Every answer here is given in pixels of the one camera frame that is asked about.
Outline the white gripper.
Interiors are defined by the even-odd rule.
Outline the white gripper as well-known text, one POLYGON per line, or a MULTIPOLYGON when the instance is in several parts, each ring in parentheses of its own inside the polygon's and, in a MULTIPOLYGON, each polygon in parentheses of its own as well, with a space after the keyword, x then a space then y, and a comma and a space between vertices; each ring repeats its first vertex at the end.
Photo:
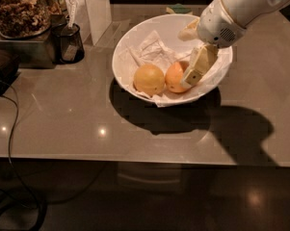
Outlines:
POLYGON ((218 59, 218 48, 231 46, 245 32, 246 29, 228 14, 223 1, 213 0, 200 18, 195 18, 178 33, 178 38, 183 41, 199 38, 205 43, 210 43, 192 51, 189 65, 180 81, 181 86, 184 89, 194 87, 218 59))

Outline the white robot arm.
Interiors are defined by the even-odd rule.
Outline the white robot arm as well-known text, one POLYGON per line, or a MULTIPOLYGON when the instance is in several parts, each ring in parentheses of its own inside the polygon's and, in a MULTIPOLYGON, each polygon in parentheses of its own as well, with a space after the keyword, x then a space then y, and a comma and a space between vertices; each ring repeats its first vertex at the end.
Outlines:
POLYGON ((183 41, 199 39, 207 46, 205 50, 191 54, 181 86, 186 89, 195 86, 209 70, 204 62, 208 62, 209 66, 214 64, 212 57, 215 50, 233 45, 257 18, 289 4, 290 0, 213 0, 199 18, 178 34, 183 41))

